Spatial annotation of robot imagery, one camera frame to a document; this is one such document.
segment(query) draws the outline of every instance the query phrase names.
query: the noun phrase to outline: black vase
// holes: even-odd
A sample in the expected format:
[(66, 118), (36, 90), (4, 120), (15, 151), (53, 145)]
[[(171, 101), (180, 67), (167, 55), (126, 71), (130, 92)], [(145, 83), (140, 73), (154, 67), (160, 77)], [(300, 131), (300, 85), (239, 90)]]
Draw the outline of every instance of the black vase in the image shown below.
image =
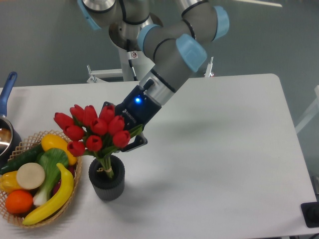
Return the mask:
[(89, 179), (95, 193), (100, 199), (106, 201), (118, 198), (124, 191), (125, 168), (123, 162), (118, 157), (111, 155), (111, 166), (114, 172), (112, 180), (104, 171), (97, 171), (102, 167), (97, 159), (93, 160), (89, 168)]

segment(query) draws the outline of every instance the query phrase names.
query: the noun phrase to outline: woven basket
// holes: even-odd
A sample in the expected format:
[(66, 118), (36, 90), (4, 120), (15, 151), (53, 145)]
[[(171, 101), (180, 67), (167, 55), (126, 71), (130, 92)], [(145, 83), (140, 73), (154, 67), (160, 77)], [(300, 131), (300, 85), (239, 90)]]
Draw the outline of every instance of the woven basket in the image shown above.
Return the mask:
[[(22, 152), (26, 151), (27, 149), (32, 148), (32, 147), (36, 146), (37, 144), (39, 144), (41, 142), (41, 139), (49, 133), (58, 135), (58, 136), (62, 137), (63, 139), (65, 139), (67, 142), (70, 141), (70, 139), (67, 136), (65, 136), (63, 133), (58, 132), (58, 131), (51, 130), (51, 131), (39, 132), (39, 133), (34, 134), (34, 136), (29, 136), (27, 139), (25, 139), (23, 142), (21, 142), (20, 145), (15, 148), (15, 151), (12, 153), (9, 160), (15, 158), (17, 155), (21, 154)], [(68, 201), (55, 214), (53, 214), (51, 217), (49, 217), (49, 218), (47, 218), (47, 219), (45, 219), (37, 224), (25, 226), (22, 224), (22, 221), (24, 218), (10, 214), (6, 210), (4, 205), (5, 205), (5, 200), (8, 196), (8, 193), (0, 190), (0, 214), (3, 216), (3, 218), (5, 220), (7, 220), (8, 223), (14, 224), (14, 225), (19, 226), (21, 228), (37, 228), (37, 227), (47, 225), (47, 224), (53, 222), (54, 220), (56, 220), (58, 217), (60, 217), (62, 215), (62, 213), (65, 212), (65, 210), (68, 208), (68, 206), (72, 202), (72, 199), (73, 199), (74, 194), (76, 192), (76, 189), (78, 187), (79, 179), (80, 179), (81, 172), (82, 172), (82, 160), (81, 160), (81, 157), (78, 157), (77, 159), (78, 159), (78, 161), (76, 163), (73, 192), (72, 192), (70, 198), (68, 199)]]

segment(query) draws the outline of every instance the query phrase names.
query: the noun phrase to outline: pot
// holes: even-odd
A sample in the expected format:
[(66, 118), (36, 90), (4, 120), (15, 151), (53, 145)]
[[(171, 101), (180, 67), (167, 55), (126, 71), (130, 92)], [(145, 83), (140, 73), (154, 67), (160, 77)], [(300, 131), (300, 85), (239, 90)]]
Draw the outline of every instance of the pot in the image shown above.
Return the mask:
[(8, 161), (15, 147), (21, 142), (20, 135), (6, 119), (7, 102), (17, 78), (16, 72), (11, 72), (0, 95), (0, 168)]
[(116, 156), (111, 155), (111, 166), (114, 178), (108, 178), (104, 171), (99, 171), (101, 163), (94, 159), (89, 168), (89, 179), (95, 193), (102, 200), (110, 201), (118, 198), (124, 191), (125, 168), (123, 162)]

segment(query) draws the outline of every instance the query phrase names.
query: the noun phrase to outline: saucepan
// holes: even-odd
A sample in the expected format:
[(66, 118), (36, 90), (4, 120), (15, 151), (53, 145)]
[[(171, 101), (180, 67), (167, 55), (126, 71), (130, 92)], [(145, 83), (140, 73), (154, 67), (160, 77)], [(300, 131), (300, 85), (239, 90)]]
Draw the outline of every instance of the saucepan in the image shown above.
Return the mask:
[(6, 164), (15, 147), (21, 142), (21, 137), (6, 119), (7, 102), (16, 78), (16, 72), (9, 74), (0, 95), (0, 168)]

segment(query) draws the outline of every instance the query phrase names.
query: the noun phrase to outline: light blue joint cap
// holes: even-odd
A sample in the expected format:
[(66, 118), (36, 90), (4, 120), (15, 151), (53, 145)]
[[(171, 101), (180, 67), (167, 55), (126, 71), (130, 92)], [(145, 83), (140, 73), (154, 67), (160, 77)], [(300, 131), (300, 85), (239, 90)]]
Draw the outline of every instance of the light blue joint cap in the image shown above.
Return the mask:
[(85, 8), (85, 6), (82, 3), (82, 0), (78, 0), (78, 5), (82, 11), (82, 14), (84, 15), (85, 19), (87, 20), (87, 22), (89, 23), (90, 27), (93, 30), (99, 30), (101, 29), (98, 24), (96, 24), (96, 22), (92, 19), (92, 17), (89, 15), (87, 9)]
[(153, 27), (160, 27), (159, 25), (156, 24), (150, 24), (150, 25), (146, 25), (145, 27), (143, 27), (139, 33), (138, 36), (138, 46), (140, 48), (140, 50), (142, 52), (144, 52), (144, 40), (146, 35), (148, 34), (148, 32), (153, 28)]
[(217, 12), (217, 31), (214, 40), (226, 35), (229, 30), (229, 17), (221, 6), (214, 7)]
[(176, 46), (187, 66), (193, 72), (197, 72), (207, 58), (205, 49), (187, 34), (183, 34), (176, 40)]

